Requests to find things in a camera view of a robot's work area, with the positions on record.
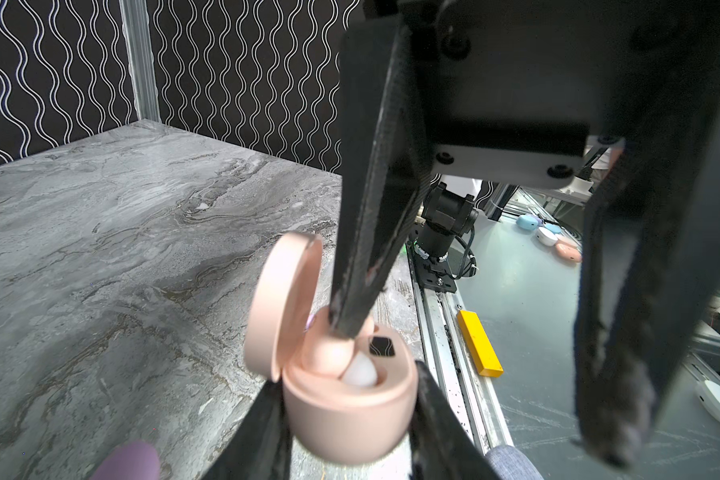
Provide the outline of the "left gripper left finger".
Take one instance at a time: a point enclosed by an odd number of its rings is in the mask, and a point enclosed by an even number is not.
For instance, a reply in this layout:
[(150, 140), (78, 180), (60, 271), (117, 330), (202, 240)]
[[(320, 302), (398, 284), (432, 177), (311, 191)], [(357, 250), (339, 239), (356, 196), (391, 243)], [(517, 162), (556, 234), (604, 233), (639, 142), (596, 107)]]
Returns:
[(292, 446), (282, 383), (266, 381), (202, 479), (289, 479)]

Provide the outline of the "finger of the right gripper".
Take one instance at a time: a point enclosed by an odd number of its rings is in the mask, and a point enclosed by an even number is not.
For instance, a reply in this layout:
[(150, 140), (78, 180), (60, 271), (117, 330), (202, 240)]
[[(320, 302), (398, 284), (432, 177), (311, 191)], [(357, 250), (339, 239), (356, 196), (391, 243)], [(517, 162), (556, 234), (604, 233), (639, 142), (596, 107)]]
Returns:
[(428, 188), (432, 157), (400, 17), (352, 25), (340, 50), (341, 204), (331, 328), (355, 338), (386, 284)]
[(661, 109), (588, 202), (583, 240), (574, 323), (581, 444), (628, 468), (720, 284), (720, 104)]

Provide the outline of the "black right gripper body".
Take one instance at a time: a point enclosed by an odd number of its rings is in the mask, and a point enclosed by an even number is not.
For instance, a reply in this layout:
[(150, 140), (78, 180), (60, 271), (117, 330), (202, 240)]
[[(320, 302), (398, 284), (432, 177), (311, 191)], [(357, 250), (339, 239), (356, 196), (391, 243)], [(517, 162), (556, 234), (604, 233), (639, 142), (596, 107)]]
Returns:
[(720, 1), (366, 1), (400, 17), (432, 173), (567, 184), (586, 141), (628, 143), (679, 77), (709, 75)]

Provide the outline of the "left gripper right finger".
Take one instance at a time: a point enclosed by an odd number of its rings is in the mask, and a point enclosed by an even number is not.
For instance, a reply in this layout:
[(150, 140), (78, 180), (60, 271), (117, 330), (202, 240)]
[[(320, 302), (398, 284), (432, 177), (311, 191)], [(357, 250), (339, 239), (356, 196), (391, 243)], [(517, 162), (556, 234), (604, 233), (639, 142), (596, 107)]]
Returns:
[(451, 409), (427, 365), (415, 362), (416, 402), (409, 426), (411, 479), (497, 479)]

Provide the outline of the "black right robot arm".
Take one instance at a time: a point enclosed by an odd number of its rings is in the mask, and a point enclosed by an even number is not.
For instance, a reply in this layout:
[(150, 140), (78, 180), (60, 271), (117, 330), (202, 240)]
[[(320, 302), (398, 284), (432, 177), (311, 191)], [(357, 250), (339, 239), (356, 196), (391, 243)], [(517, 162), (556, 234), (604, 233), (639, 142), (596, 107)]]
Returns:
[(720, 1), (367, 1), (340, 51), (330, 324), (353, 338), (417, 216), (443, 266), (475, 199), (434, 174), (556, 189), (621, 146), (586, 202), (575, 413), (631, 467), (720, 286)]

